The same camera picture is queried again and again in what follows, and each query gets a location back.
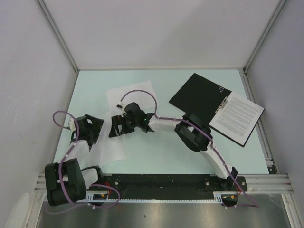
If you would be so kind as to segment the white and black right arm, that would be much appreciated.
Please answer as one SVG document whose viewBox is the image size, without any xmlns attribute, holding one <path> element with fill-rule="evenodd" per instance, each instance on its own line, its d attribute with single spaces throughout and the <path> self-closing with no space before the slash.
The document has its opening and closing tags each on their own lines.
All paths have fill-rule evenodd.
<svg viewBox="0 0 304 228">
<path fill-rule="evenodd" d="M 225 161 L 217 150 L 211 130 L 196 116 L 185 114 L 182 118 L 156 117 L 153 113 L 116 115 L 111 117 L 109 137 L 129 134 L 140 128 L 143 132 L 176 133 L 186 147 L 199 152 L 213 167 L 219 185 L 223 190 L 231 190 L 236 185 L 238 171 Z"/>
</svg>

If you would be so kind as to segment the printed text paper sheet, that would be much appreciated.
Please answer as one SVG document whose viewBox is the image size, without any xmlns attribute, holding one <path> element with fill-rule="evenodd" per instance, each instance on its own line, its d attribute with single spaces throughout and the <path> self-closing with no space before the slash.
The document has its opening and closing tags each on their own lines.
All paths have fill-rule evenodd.
<svg viewBox="0 0 304 228">
<path fill-rule="evenodd" d="M 263 107 L 231 92 L 217 108 L 209 125 L 244 147 L 263 112 Z"/>
</svg>

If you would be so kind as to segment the red and black file folder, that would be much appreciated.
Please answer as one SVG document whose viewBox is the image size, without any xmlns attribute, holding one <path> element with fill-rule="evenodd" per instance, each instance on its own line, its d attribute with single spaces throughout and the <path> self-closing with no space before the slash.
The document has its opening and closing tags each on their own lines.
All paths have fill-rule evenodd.
<svg viewBox="0 0 304 228">
<path fill-rule="evenodd" d="M 169 100 L 169 103 L 186 113 L 194 114 L 210 127 L 209 123 L 217 108 L 231 92 L 194 73 Z"/>
</svg>

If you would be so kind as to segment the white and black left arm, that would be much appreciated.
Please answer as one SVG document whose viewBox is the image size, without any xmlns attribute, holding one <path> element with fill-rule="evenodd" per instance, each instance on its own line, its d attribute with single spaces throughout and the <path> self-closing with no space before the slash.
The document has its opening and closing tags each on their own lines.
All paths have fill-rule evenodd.
<svg viewBox="0 0 304 228">
<path fill-rule="evenodd" d="M 91 115 L 70 118 L 70 149 L 58 162 L 45 166 L 47 200 L 50 206 L 75 203 L 86 197 L 86 190 L 101 189 L 105 178 L 98 165 L 84 167 L 84 158 L 97 143 L 104 119 Z"/>
</svg>

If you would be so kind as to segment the white paper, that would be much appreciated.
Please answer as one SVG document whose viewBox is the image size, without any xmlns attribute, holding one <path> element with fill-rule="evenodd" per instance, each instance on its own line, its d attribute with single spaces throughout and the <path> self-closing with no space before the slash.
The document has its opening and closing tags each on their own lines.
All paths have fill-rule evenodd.
<svg viewBox="0 0 304 228">
<path fill-rule="evenodd" d="M 112 126 L 111 113 L 106 112 L 102 115 L 102 119 L 104 119 L 104 123 L 96 144 L 98 150 L 97 154 L 99 155 L 99 161 L 101 165 L 125 160 L 126 154 L 122 139 L 119 137 L 109 137 Z"/>
<path fill-rule="evenodd" d="M 152 86 L 152 83 L 150 81 L 145 81 L 141 83 L 136 83 L 132 85 L 127 85 L 115 89 L 108 90 L 106 92 L 108 105 L 110 109 L 111 115 L 119 115 L 122 113 L 121 110 L 119 110 L 116 106 L 120 102 L 121 98 L 132 90 L 144 90 L 149 92 L 156 98 L 156 94 L 154 91 L 154 88 Z M 144 110 L 145 112 L 153 113 L 155 109 L 155 102 L 153 98 L 144 92 L 132 92 L 128 94 L 124 99 L 123 103 L 125 105 L 128 105 L 129 103 L 135 102 L 139 105 L 139 107 Z"/>
</svg>

